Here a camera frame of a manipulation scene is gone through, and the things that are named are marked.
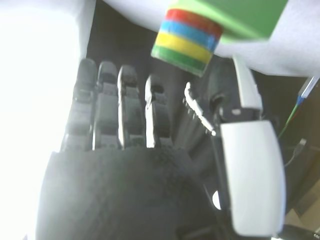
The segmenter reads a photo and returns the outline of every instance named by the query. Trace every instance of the yellow stripe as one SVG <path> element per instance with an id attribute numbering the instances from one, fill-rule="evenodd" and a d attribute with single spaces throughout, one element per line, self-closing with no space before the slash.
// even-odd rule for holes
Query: yellow stripe
<path id="1" fill-rule="evenodd" d="M 212 53 L 204 47 L 166 32 L 158 33 L 155 45 L 187 55 L 205 64 L 209 63 L 212 56 Z"/>

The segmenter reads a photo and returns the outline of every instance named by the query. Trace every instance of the bright light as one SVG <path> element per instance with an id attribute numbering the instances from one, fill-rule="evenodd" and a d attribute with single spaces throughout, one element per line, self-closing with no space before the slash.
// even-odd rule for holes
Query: bright light
<path id="1" fill-rule="evenodd" d="M 214 194 L 213 194 L 213 196 L 212 196 L 212 202 L 213 202 L 213 205 L 214 205 L 217 209 L 221 210 L 218 191 L 215 191 L 215 192 L 214 192 Z"/>
<path id="2" fill-rule="evenodd" d="M 78 27 L 62 12 L 7 8 L 0 35 L 0 236 L 32 239 L 42 179 L 71 106 Z"/>

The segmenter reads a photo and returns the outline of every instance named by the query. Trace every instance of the dark background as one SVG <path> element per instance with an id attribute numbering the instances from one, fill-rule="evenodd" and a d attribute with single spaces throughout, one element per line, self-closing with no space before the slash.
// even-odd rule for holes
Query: dark background
<path id="1" fill-rule="evenodd" d="M 209 78 L 205 74 L 201 79 L 196 79 L 191 74 L 151 58 L 150 52 L 156 36 L 156 32 L 131 23 L 105 2 L 97 0 L 87 57 L 93 59 L 97 66 L 105 60 L 114 62 L 118 70 L 124 64 L 134 66 L 139 78 L 142 105 L 148 76 L 151 73 L 160 76 L 168 97 L 171 132 L 177 135 L 180 132 L 177 113 L 181 114 L 184 111 L 182 99 L 186 83 L 197 81 L 199 87 L 206 90 Z M 220 61 L 221 59 L 215 56 L 209 69 Z M 295 105 L 297 93 L 306 78 L 267 76 L 258 72 L 254 72 L 254 76 L 262 96 L 266 117 L 272 120 L 275 130 L 279 133 Z M 320 87 L 313 90 L 299 110 L 299 115 L 280 140 L 285 162 L 291 158 L 292 148 L 301 138 L 307 139 L 308 144 L 302 154 L 285 170 L 288 209 L 294 207 L 302 195 L 319 179 L 319 152 L 309 149 L 309 146 L 320 147 L 319 93 Z"/>

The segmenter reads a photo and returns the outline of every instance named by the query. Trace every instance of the green block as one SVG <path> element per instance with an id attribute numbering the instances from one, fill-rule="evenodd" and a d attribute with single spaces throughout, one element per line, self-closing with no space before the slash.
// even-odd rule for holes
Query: green block
<path id="1" fill-rule="evenodd" d="M 268 39 L 288 0 L 176 0 L 169 8 L 187 10 L 224 27 L 223 43 Z"/>

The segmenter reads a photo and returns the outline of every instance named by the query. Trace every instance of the blue stripe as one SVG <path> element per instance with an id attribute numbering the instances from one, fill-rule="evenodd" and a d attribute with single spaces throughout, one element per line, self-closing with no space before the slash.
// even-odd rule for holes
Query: blue stripe
<path id="1" fill-rule="evenodd" d="M 163 21 L 160 32 L 166 32 L 183 37 L 201 45 L 211 52 L 213 52 L 217 46 L 217 41 L 213 35 L 176 21 Z"/>

